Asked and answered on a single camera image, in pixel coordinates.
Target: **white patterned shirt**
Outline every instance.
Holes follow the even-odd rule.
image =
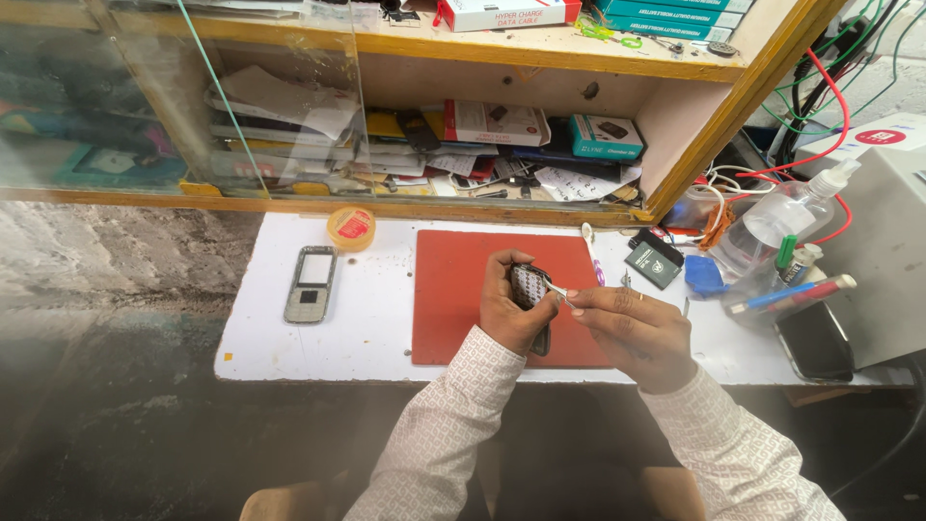
[[[469,331],[447,370],[408,404],[346,521],[446,520],[466,503],[476,445],[501,425],[526,359]],[[801,455],[704,369],[670,394],[641,392],[672,451],[697,480],[707,519],[842,520],[819,486],[799,475]]]

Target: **wooden shelf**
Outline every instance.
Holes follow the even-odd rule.
[[[445,25],[433,27],[431,13],[421,13],[418,28],[391,27],[381,32],[328,31],[299,25],[298,20],[231,17],[193,17],[200,38],[234,40],[290,48],[357,50],[409,57],[459,59],[530,67],[594,70],[640,76],[733,83],[743,75],[740,57],[724,58],[699,52],[672,57],[656,42],[644,41],[641,49],[580,36],[570,24],[515,29],[505,32],[450,32]],[[114,11],[124,32],[190,37],[182,17],[174,14]]]
[[[0,23],[19,23],[67,29],[99,29],[94,17],[73,2],[30,2],[28,0],[0,0]]]
[[[562,224],[588,222],[594,226],[640,226],[653,216],[645,210],[626,207],[609,209],[576,208],[537,209],[505,202],[491,206],[474,206],[447,201],[449,197],[409,204],[399,197],[313,197],[305,199],[262,199],[208,196],[169,196],[160,194],[129,194],[82,190],[0,187],[0,200],[35,201],[58,204],[94,204],[160,208],[194,208],[200,210],[278,211],[283,213],[331,213],[348,205],[359,205],[377,217],[399,219],[439,219],[444,221],[518,222]]]

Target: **glass display case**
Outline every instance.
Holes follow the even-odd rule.
[[[0,0],[0,194],[653,221],[841,3],[756,0],[724,55],[429,2]]]

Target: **blue screwdriver handle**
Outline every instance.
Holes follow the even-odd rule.
[[[816,283],[808,282],[800,286],[789,287],[781,291],[776,291],[774,293],[769,293],[768,295],[763,295],[761,297],[753,297],[746,301],[746,305],[752,308],[763,308],[769,304],[773,304],[781,299],[787,299],[794,294],[802,293],[807,291],[811,287],[816,286]]]

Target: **orange container lid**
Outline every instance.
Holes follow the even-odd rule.
[[[369,246],[376,234],[376,220],[369,210],[346,207],[328,218],[328,237],[340,251],[356,253]]]

